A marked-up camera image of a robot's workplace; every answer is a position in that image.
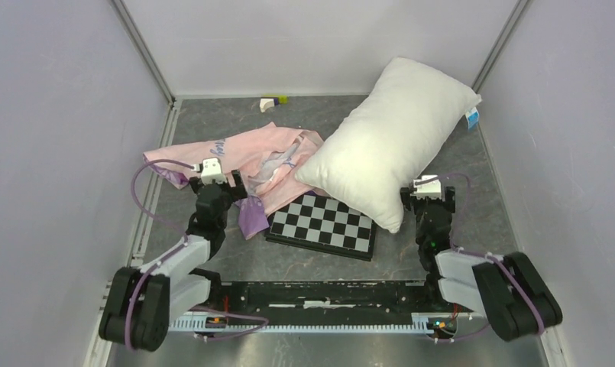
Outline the pink printed pillowcase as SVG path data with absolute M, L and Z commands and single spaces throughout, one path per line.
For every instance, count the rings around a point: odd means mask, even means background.
M 144 162 L 155 161 L 152 170 L 178 189 L 199 174 L 177 162 L 193 165 L 218 158 L 222 170 L 231 179 L 238 170 L 248 198 L 240 208 L 238 225 L 249 240 L 269 227 L 267 218 L 277 210 L 311 190 L 295 178 L 297 169 L 311 158 L 324 141 L 312 130 L 267 125 L 212 141 L 171 145 L 143 153 Z

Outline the white pillow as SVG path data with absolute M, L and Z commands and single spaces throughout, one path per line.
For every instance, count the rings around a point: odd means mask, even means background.
M 442 71 L 395 57 L 295 178 L 397 233 L 401 188 L 424 171 L 481 101 L 470 86 Z

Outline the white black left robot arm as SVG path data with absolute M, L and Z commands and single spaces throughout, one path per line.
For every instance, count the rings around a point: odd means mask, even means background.
M 101 339 L 153 352 L 169 325 L 190 308 L 210 312 L 222 305 L 219 274 L 199 266 L 221 248 L 231 205 L 247 196 L 240 172 L 231 176 L 203 171 L 193 178 L 196 210 L 178 243 L 145 265 L 115 272 L 99 323 Z

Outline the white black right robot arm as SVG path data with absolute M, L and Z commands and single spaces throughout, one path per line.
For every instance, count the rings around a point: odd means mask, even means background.
M 424 300 L 435 312 L 465 307 L 487 320 L 503 341 L 539 335 L 564 320 L 540 273 L 522 252 L 479 254 L 452 245 L 455 189 L 418 181 L 400 190 L 416 218 L 419 261 L 427 276 Z

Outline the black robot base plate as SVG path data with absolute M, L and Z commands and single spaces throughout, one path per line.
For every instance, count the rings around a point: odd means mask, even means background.
M 414 313 L 452 316 L 424 281 L 233 281 L 205 306 L 267 318 L 270 326 L 405 326 Z

